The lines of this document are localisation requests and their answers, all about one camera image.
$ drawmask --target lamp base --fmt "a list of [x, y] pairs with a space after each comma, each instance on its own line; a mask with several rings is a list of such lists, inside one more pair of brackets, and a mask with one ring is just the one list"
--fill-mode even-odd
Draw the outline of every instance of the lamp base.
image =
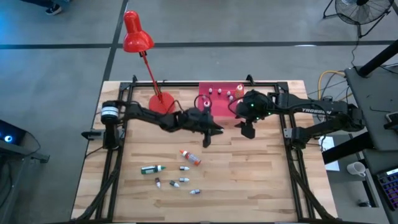
[[159, 96], [153, 95], [149, 99], [148, 107], [151, 111], [162, 114], [173, 113], [175, 108], [174, 97], [167, 92], [160, 93]]

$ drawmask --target electric fan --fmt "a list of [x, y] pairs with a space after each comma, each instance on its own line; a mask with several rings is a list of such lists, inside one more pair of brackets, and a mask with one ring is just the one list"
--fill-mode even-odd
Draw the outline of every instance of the electric fan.
[[[331, 0], [323, 11], [323, 18], [338, 16], [342, 21], [358, 26], [358, 37], [367, 35], [381, 21], [381, 19], [390, 13], [389, 9], [394, 0], [335, 0], [336, 14], [326, 15]], [[361, 25], [370, 22], [377, 22], [362, 35]]]

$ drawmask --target blue light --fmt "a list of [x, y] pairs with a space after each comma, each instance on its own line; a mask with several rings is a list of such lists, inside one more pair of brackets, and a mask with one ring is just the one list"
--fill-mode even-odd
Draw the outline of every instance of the blue light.
[[5, 142], [11, 142], [12, 141], [12, 137], [11, 136], [6, 136], [4, 137]]

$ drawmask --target red desk lamp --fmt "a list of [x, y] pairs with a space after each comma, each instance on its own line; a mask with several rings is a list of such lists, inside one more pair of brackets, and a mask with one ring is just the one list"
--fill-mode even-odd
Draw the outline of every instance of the red desk lamp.
[[174, 98], [170, 93], [162, 93], [157, 87], [157, 83], [152, 75], [147, 61], [147, 52], [154, 47], [154, 41], [150, 35], [142, 30], [138, 13], [127, 11], [124, 13], [124, 23], [126, 24], [127, 34], [124, 38], [123, 49], [129, 53], [139, 53], [140, 57], [148, 68], [148, 72], [155, 88], [155, 95], [149, 100], [149, 109], [158, 113], [172, 113], [174, 111]]

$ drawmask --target lamp shade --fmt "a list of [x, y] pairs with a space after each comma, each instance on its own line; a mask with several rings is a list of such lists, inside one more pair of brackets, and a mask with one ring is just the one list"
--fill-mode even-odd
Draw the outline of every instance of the lamp shade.
[[154, 47], [155, 44], [150, 35], [142, 30], [138, 13], [127, 11], [123, 18], [127, 29], [123, 42], [125, 52], [138, 53]]

